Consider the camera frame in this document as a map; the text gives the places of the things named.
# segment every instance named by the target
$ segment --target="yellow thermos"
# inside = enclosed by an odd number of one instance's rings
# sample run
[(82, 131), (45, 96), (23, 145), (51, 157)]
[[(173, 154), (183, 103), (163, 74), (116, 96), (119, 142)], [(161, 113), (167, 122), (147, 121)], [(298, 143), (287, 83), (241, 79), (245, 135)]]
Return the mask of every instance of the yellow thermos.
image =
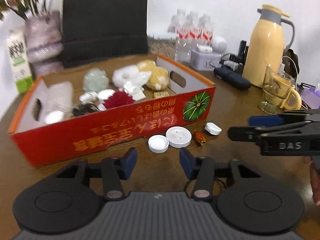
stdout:
[[(270, 65), (273, 71), (278, 71), (283, 52), (286, 52), (293, 43), (295, 28), (291, 21), (281, 18), (290, 16), (274, 6), (262, 5), (262, 9), (258, 9), (258, 12), (261, 16), (251, 34), (242, 76), (252, 85), (262, 88), (267, 66)], [(285, 50), (282, 22), (293, 28), (292, 39)]]

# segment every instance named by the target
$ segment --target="white logo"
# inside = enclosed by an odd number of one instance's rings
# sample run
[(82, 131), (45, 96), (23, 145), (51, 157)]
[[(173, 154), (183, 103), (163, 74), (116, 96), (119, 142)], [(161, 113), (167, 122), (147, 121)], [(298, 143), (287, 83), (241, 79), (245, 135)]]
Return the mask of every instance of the white logo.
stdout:
[(293, 145), (293, 143), (288, 143), (288, 145), (286, 145), (286, 143), (279, 143), (280, 150), (301, 149), (301, 147), (302, 147), (301, 142), (296, 142), (295, 145)]
[(154, 195), (153, 197), (156, 198), (156, 199), (159, 199), (159, 198), (162, 198), (162, 195), (161, 194), (157, 194), (157, 195)]

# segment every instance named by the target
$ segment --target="table surface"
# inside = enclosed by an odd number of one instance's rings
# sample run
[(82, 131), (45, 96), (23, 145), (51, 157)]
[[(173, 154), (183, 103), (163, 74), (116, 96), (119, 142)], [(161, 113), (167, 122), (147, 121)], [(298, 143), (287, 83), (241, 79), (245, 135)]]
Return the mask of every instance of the table surface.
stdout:
[[(202, 74), (216, 83), (213, 105), (208, 120), (222, 128), (220, 135), (212, 138), (203, 147), (191, 147), (194, 155), (213, 157), (217, 162), (237, 158), (250, 163), (258, 170), (295, 189), (305, 202), (305, 212), (298, 226), (298, 233), (307, 240), (320, 239), (320, 207), (312, 202), (309, 182), (309, 167), (301, 157), (261, 156), (254, 143), (232, 142), (228, 139), (230, 126), (247, 125), (249, 116), (264, 114), (258, 107), (262, 90), (256, 87), (239, 91), (214, 77), (212, 72)], [(10, 107), (0, 122), (0, 239), (11, 239), (19, 232), (12, 215), (12, 203), (25, 188), (52, 174), (71, 160), (39, 168), (31, 167), (16, 145), (7, 135), (7, 128), (21, 97)], [(132, 191), (182, 191), (187, 179), (179, 164), (178, 149), (169, 148), (165, 154), (152, 154), (144, 146), (138, 152), (138, 161), (128, 181), (123, 182), (126, 192)], [(89, 162), (99, 162), (110, 157), (110, 148), (85, 156)], [(101, 192), (98, 179), (92, 179), (92, 188)]]

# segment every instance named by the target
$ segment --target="gray ribbed panel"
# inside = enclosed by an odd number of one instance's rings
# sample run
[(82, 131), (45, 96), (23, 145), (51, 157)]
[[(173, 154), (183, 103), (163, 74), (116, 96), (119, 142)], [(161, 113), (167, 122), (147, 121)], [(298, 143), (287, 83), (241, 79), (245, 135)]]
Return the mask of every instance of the gray ribbed panel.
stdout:
[(27, 231), (14, 240), (303, 240), (294, 232), (252, 236), (224, 224), (208, 203), (190, 200), (184, 192), (132, 192), (109, 202), (87, 226), (62, 235)]

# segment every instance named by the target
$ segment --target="yellow plush toy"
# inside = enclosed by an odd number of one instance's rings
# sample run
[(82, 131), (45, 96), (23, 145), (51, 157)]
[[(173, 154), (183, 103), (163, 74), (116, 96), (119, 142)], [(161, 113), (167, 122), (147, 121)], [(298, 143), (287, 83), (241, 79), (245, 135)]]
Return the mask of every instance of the yellow plush toy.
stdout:
[(169, 74), (168, 71), (163, 67), (157, 67), (153, 60), (142, 60), (137, 64), (139, 71), (151, 71), (151, 77), (147, 82), (147, 87), (155, 90), (161, 91), (167, 88), (169, 84)]

